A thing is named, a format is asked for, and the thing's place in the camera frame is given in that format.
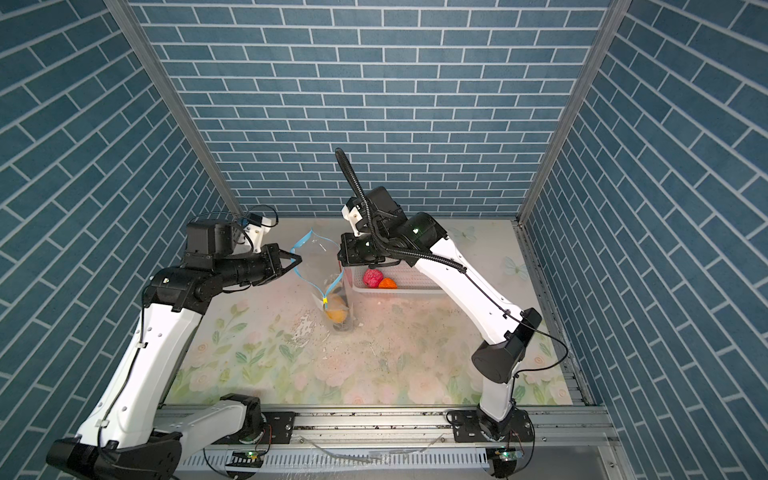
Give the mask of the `clear zip top bag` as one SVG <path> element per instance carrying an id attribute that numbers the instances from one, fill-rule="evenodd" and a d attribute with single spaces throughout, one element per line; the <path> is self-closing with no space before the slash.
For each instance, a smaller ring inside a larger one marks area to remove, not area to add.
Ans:
<path id="1" fill-rule="evenodd" d="M 330 329 L 346 332 L 354 328 L 355 320 L 347 296 L 343 267 L 337 258 L 339 250 L 337 242 L 310 230 L 294 244 L 290 252 L 302 257 L 295 272 L 310 288 L 314 303 Z M 341 326 L 334 326 L 325 314 L 324 304 L 330 294 L 341 294 L 347 300 L 349 316 Z"/>

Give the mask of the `yellow potato toy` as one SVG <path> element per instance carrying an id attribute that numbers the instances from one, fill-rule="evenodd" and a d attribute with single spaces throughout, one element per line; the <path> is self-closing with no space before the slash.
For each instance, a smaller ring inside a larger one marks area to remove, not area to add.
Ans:
<path id="1" fill-rule="evenodd" d="M 334 326 L 341 326 L 349 316 L 347 300 L 341 294 L 330 294 L 324 304 L 324 310 Z"/>

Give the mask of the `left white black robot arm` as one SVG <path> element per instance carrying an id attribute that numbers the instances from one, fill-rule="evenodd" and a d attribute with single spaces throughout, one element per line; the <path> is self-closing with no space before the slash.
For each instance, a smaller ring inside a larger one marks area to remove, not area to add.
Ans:
<path id="1" fill-rule="evenodd" d="M 234 286 L 266 285 L 301 261 L 275 243 L 240 256 L 208 247 L 158 271 L 104 393 L 75 436 L 53 442 L 47 465 L 78 479 L 172 479 L 182 461 L 221 438 L 261 438 L 266 419 L 254 396 L 227 394 L 167 426 L 155 417 L 211 300 Z"/>

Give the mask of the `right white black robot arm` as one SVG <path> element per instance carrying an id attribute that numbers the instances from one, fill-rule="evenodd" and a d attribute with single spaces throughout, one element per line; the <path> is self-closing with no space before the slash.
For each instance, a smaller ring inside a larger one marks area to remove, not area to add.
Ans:
<path id="1" fill-rule="evenodd" d="M 374 266 L 387 259 L 405 262 L 440 287 L 482 338 L 471 356 L 482 376 L 479 429 L 491 441 L 535 440 L 533 422 L 516 406 L 513 393 L 520 364 L 542 321 L 536 309 L 523 309 L 504 298 L 426 213 L 397 225 L 388 239 L 371 230 L 342 234 L 338 259 L 344 267 Z"/>

